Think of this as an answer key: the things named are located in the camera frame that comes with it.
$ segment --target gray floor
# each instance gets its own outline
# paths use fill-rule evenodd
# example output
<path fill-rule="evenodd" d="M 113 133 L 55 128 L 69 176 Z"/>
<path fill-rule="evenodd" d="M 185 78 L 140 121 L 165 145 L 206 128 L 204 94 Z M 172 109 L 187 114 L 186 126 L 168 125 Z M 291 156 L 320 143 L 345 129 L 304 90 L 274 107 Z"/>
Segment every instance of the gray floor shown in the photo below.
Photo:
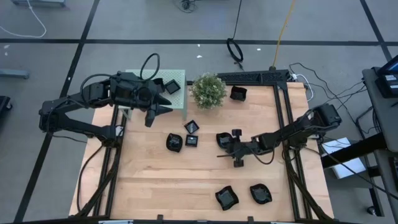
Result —
<path fill-rule="evenodd" d="M 384 40 L 398 41 L 394 17 L 398 2 L 366 2 Z M 67 0 L 68 7 L 64 9 L 35 7 L 48 30 L 45 38 L 79 39 L 92 3 L 93 0 Z M 197 5 L 195 12 L 184 14 L 169 0 L 101 0 L 88 38 L 223 40 L 233 35 L 239 0 L 203 0 Z M 276 40 L 289 6 L 288 0 L 243 1 L 236 39 Z M 17 7 L 8 0 L 0 1 L 0 26 L 19 34 L 39 35 L 42 31 L 26 7 Z M 0 30 L 0 43 L 2 38 L 13 36 Z M 297 1 L 282 39 L 377 41 L 359 0 Z M 244 69 L 266 70 L 274 58 L 275 47 L 242 45 Z M 0 95 L 10 96 L 14 104 L 0 129 L 0 223 L 12 222 L 15 217 L 44 139 L 38 129 L 38 110 L 43 101 L 59 97 L 76 48 L 77 44 L 0 44 L 1 68 L 31 72 L 29 80 L 0 79 Z M 398 47 L 389 47 L 389 50 L 393 56 L 398 54 Z M 188 80 L 204 72 L 239 71 L 224 44 L 86 44 L 69 93 L 77 92 L 88 75 L 140 68 L 153 52 L 160 54 L 161 68 L 185 69 Z M 360 81 L 362 69 L 381 66 L 386 58 L 379 46 L 282 45 L 277 68 L 288 68 L 294 62 L 316 70 L 333 91 L 340 92 Z M 149 68 L 154 66 L 152 62 L 148 64 Z M 311 83 L 323 84 L 313 73 L 299 66 L 293 69 Z M 314 87 L 314 90 L 310 106 L 327 100 L 322 89 Z M 366 92 L 355 95 L 347 103 L 354 118 L 370 105 Z M 330 132 L 329 137 L 360 139 L 347 112 L 340 109 L 339 113 L 343 124 Z M 71 114 L 72 118 L 86 122 L 90 122 L 92 116 L 92 110 Z M 370 116 L 363 119 L 363 126 L 364 129 L 373 126 Z M 51 142 L 25 221 L 67 217 L 84 148 L 84 144 L 63 139 Z M 360 223 L 393 222 L 385 195 L 381 194 L 386 217 L 372 217 L 365 212 L 371 205 L 366 189 L 338 186 L 330 171 L 325 172 L 336 218 Z"/>

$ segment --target wooden tabletop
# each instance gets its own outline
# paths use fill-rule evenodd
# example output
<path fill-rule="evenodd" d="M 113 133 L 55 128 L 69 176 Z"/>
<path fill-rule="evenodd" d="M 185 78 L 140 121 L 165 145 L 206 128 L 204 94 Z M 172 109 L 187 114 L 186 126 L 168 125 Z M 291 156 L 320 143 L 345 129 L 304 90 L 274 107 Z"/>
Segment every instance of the wooden tabletop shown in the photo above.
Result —
<path fill-rule="evenodd" d="M 308 110 L 302 83 L 288 83 L 294 119 Z M 144 126 L 145 113 L 134 110 L 127 121 L 118 180 L 113 200 L 111 218 L 156 219 L 158 214 L 166 220 L 235 220 L 245 221 L 253 216 L 256 221 L 294 221 L 292 202 L 282 146 L 275 149 L 275 159 L 268 166 L 262 165 L 254 156 L 245 156 L 244 167 L 234 168 L 230 157 L 217 158 L 224 154 L 216 143 L 216 133 L 242 129 L 243 141 L 260 133 L 279 129 L 272 87 L 245 86 L 248 89 L 245 102 L 224 99 L 221 108 L 200 111 L 192 98 L 188 98 L 188 119 L 182 121 L 181 112 L 173 111 L 156 117 L 151 128 Z M 280 92 L 282 109 L 285 112 L 283 93 Z M 93 124 L 109 125 L 113 108 L 97 109 Z M 165 141 L 169 133 L 183 137 L 187 131 L 183 125 L 194 119 L 200 129 L 198 147 L 183 146 L 180 153 L 167 150 Z M 318 150 L 315 141 L 308 147 Z M 97 139 L 89 139 L 83 162 L 100 146 Z M 91 197 L 98 186 L 104 149 L 85 169 L 81 188 L 81 206 Z M 319 206 L 333 216 L 328 189 L 319 155 L 303 149 L 302 164 L 307 189 Z M 269 161 L 271 154 L 260 156 Z M 265 184 L 272 194 L 272 202 L 257 204 L 249 192 L 255 184 Z M 227 185 L 232 186 L 239 203 L 222 211 L 215 192 Z M 102 213 L 107 192 L 103 195 Z M 302 198 L 297 189 L 300 215 L 304 217 Z M 75 214 L 76 193 L 70 214 Z"/>

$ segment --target white paper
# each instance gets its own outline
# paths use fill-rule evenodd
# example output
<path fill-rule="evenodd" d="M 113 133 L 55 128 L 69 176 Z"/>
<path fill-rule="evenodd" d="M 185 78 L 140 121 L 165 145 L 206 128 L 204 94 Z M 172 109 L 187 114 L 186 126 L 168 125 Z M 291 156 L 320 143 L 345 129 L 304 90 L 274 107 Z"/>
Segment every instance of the white paper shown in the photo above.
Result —
<path fill-rule="evenodd" d="M 348 147 L 351 144 L 349 143 L 347 138 L 337 139 L 337 141 L 330 141 L 322 144 L 323 148 L 331 154 L 332 152 L 339 151 L 342 148 Z M 365 171 L 365 166 L 363 166 L 361 160 L 359 158 L 352 159 L 350 161 L 344 162 L 344 165 L 348 166 L 350 169 L 355 171 L 356 173 L 360 173 Z M 335 172 L 337 179 L 341 179 L 350 175 L 353 175 L 351 171 L 345 168 L 342 165 L 335 165 L 332 167 L 333 171 Z"/>

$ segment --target small table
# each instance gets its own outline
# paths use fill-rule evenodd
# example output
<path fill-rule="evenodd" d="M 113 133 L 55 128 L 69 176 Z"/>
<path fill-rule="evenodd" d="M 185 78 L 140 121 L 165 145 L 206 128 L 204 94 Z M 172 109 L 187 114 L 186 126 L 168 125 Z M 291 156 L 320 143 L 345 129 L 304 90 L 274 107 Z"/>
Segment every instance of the small table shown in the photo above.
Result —
<path fill-rule="evenodd" d="M 375 70 L 365 69 L 362 71 L 362 74 L 373 106 L 358 117 L 356 124 L 358 126 L 359 132 L 364 138 L 359 119 L 374 109 L 377 120 L 380 124 L 381 133 L 375 134 L 369 138 L 357 142 L 356 144 L 352 144 L 350 147 L 341 149 L 332 153 L 331 155 L 340 162 L 346 162 L 373 152 L 376 158 L 377 166 L 369 167 L 367 158 L 365 156 L 365 162 L 371 181 L 373 182 L 372 177 L 381 176 L 385 189 L 394 195 L 398 195 L 393 173 L 389 165 L 389 158 L 398 157 L 398 105 L 391 107 L 391 105 L 398 102 L 398 98 L 387 99 L 382 97 L 374 82 L 377 79 Z M 336 165 L 336 162 L 327 156 L 322 159 L 322 163 L 324 168 Z M 376 215 L 384 216 L 377 190 L 375 188 L 371 188 L 370 193 Z M 398 201 L 389 195 L 387 195 L 387 197 L 389 199 L 394 220 L 396 223 L 398 223 Z"/>
<path fill-rule="evenodd" d="M 132 72 L 135 75 L 139 76 L 139 69 L 127 69 L 126 72 Z M 152 69 L 145 69 L 142 71 L 142 78 L 149 78 L 155 70 Z M 157 75 L 154 78 L 162 78 L 164 84 L 168 83 L 171 80 L 175 80 L 181 89 L 176 91 L 173 94 L 161 93 L 160 95 L 164 98 L 170 100 L 172 104 L 170 106 L 165 106 L 168 108 L 172 108 L 175 110 L 181 110 L 182 112 L 182 119 L 183 121 L 187 120 L 187 79 L 185 76 L 185 70 L 166 70 L 161 69 L 157 72 Z M 119 106 L 119 110 L 128 118 L 131 119 L 132 110 L 127 106 Z"/>
<path fill-rule="evenodd" d="M 308 110 L 305 89 L 302 83 L 287 85 L 292 114 L 297 119 Z M 228 96 L 231 87 L 227 86 Z M 250 141 L 251 136 L 279 129 L 273 87 L 244 87 L 248 89 L 245 102 L 226 97 L 224 105 L 213 110 L 199 110 L 194 99 L 188 97 L 188 119 L 194 119 L 199 125 L 200 129 L 194 133 L 199 141 L 197 147 L 183 146 L 180 153 L 169 151 L 165 146 L 169 133 L 179 134 L 183 139 L 188 134 L 177 111 L 156 117 L 152 127 L 147 128 L 145 113 L 133 110 L 131 120 L 126 123 L 111 218 L 153 220 L 163 215 L 165 220 L 247 221 L 248 216 L 252 216 L 255 221 L 294 221 L 282 146 L 275 149 L 275 159 L 268 166 L 254 156 L 246 156 L 244 167 L 234 168 L 230 157 L 216 157 L 225 154 L 217 145 L 216 133 L 242 129 L 241 139 Z M 112 113 L 112 107 L 95 110 L 93 124 L 109 124 Z M 88 140 L 83 162 L 99 145 L 97 139 Z M 307 147 L 318 150 L 314 140 L 308 140 Z M 82 205 L 98 186 L 104 151 L 85 169 L 81 180 Z M 320 156 L 308 150 L 301 150 L 300 155 L 308 191 L 323 211 L 333 217 Z M 271 154 L 260 158 L 269 161 Z M 269 188 L 272 202 L 259 205 L 253 200 L 249 187 L 259 183 Z M 232 186 L 239 203 L 222 211 L 215 192 L 227 185 Z M 299 195 L 299 210 L 304 217 Z M 70 208 L 70 214 L 75 213 L 76 194 Z"/>

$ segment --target computer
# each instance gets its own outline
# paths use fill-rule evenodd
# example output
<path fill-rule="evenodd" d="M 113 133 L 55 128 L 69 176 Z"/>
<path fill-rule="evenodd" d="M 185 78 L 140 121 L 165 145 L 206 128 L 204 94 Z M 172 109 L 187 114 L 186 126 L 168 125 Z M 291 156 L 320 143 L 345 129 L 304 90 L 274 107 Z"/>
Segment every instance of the computer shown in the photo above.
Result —
<path fill-rule="evenodd" d="M 398 98 L 398 55 L 377 70 L 375 81 L 384 98 Z"/>

